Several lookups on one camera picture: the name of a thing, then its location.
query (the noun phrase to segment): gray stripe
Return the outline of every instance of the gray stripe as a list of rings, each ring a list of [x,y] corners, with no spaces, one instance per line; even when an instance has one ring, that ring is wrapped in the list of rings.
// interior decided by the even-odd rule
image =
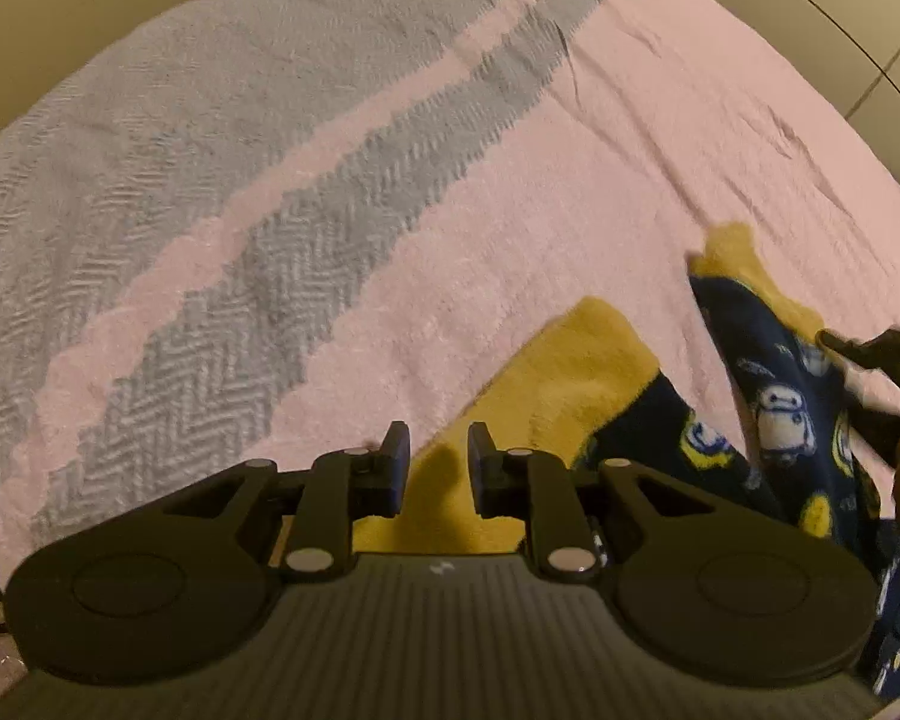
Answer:
[[[0,483],[50,359],[169,240],[495,1],[191,2],[2,135]]]
[[[272,406],[302,382],[305,356],[334,317],[424,207],[535,105],[564,57],[564,34],[596,2],[541,1],[468,81],[376,132],[314,189],[287,194],[226,279],[151,338],[103,422],[84,434],[80,459],[53,476],[35,541],[229,466],[266,435]]]

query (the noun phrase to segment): pink fabric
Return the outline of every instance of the pink fabric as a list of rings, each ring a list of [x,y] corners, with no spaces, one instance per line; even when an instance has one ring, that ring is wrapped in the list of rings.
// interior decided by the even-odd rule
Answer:
[[[330,170],[394,111],[463,77],[523,5],[504,0],[436,64],[320,129],[174,241],[61,353],[0,494],[0,581],[31,550],[47,474],[139,361],[185,290],[213,284],[282,191]],[[900,323],[900,187],[828,103],[711,0],[604,0],[540,104],[405,235],[307,383],[247,456],[284,469],[410,423],[420,446],[522,343],[583,295],[620,309],[701,415],[743,446],[685,255],[744,220],[780,288],[868,337]]]

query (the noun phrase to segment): pink stripe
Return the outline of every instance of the pink stripe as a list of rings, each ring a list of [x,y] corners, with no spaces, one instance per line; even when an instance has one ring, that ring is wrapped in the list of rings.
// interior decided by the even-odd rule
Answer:
[[[373,129],[440,88],[466,80],[484,52],[499,45],[535,1],[499,1],[437,61],[322,124],[307,143],[233,194],[219,217],[200,221],[170,242],[115,308],[87,324],[79,344],[50,361],[34,397],[29,432],[12,452],[12,476],[0,488],[0,581],[31,551],[29,524],[45,502],[47,475],[77,455],[80,431],[100,421],[113,382],[135,369],[146,339],[173,320],[185,293],[221,280],[224,266],[244,248],[247,231],[280,206],[285,191],[312,185]]]

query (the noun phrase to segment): bed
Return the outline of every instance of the bed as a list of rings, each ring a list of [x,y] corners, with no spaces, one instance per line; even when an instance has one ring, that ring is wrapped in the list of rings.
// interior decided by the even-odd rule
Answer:
[[[241,459],[424,445],[586,295],[744,446],[686,276],[735,220],[900,324],[900,186],[714,1],[174,8],[0,134],[0,584]]]

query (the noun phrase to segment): ribbed gray surface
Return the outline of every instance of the ribbed gray surface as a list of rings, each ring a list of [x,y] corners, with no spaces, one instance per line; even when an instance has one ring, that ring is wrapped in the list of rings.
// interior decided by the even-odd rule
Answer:
[[[682,674],[631,642],[595,592],[540,581],[520,557],[365,556],[346,579],[287,591],[254,640],[202,672],[141,688],[34,672],[0,720],[858,720],[878,708],[846,675],[754,690]]]

